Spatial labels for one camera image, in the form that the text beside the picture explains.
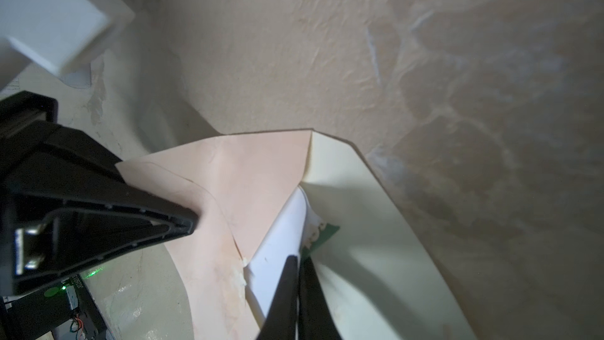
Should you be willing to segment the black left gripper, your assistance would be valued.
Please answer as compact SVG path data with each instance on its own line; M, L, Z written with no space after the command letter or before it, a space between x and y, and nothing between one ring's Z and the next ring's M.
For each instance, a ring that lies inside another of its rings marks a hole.
M58 101L1 100L1 293L20 295L191 235L198 215L125 183L119 158L57 124Z

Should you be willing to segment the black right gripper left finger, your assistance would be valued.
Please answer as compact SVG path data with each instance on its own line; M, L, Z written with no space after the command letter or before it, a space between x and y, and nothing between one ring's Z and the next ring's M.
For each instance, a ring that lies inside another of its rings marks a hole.
M295 340L298 318L298 257L288 256L257 340Z

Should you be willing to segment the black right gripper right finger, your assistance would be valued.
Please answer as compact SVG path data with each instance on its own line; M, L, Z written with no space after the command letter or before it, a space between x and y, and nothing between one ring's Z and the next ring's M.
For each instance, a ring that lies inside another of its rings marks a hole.
M299 339L341 340L311 258L305 259L300 265L298 298Z

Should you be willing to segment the pink envelope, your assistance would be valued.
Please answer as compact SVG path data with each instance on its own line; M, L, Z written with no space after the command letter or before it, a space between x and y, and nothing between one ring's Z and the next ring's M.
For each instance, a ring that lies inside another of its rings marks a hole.
M357 152L318 132L222 135L117 166L132 187L192 209L166 247L196 339L253 339L244 268L301 187L339 231L311 260L345 339L473 339L433 259Z

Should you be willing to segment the white letter with green border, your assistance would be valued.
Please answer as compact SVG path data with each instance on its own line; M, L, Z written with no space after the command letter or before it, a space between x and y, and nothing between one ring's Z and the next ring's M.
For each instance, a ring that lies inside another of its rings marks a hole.
M269 313L286 259L297 256L305 261L338 231L338 226L313 210L305 191L297 187L244 268L246 300L260 326Z

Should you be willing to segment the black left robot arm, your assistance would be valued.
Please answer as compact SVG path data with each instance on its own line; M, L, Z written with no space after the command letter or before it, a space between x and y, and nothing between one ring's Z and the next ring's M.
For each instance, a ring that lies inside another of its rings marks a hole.
M1 102L1 337L36 339L64 323L103 339L80 273L191 235L192 210L128 186L119 158L58 124L55 99Z

